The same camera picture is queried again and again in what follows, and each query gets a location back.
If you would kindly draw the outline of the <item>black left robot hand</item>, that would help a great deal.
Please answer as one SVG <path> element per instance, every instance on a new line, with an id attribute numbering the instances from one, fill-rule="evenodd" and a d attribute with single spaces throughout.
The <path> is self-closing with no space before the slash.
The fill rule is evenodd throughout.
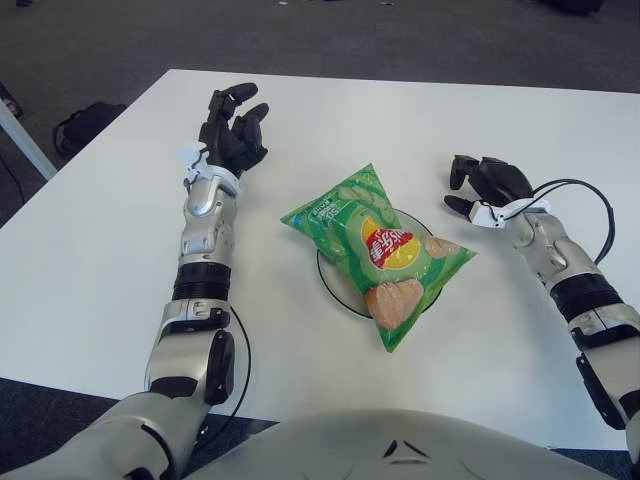
<path id="1" fill-rule="evenodd" d="M 216 176 L 214 168 L 222 168 L 238 180 L 267 155 L 261 122 L 269 112 L 268 104 L 260 103 L 244 115 L 235 115 L 236 109 L 257 93 L 258 87 L 252 82 L 213 92 L 198 144 L 184 160 L 187 190 L 200 178 Z"/>

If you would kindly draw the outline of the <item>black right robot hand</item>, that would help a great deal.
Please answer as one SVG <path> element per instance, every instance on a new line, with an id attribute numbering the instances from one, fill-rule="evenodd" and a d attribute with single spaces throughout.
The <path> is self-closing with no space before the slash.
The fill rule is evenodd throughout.
<path id="1" fill-rule="evenodd" d="M 478 194 L 478 200 L 446 195 L 444 203 L 455 213 L 476 226 L 502 229 L 506 222 L 521 213 L 551 212 L 544 199 L 535 200 L 533 188 L 525 175 L 502 160 L 455 155 L 449 178 L 451 190 L 459 190 L 467 180 Z"/>

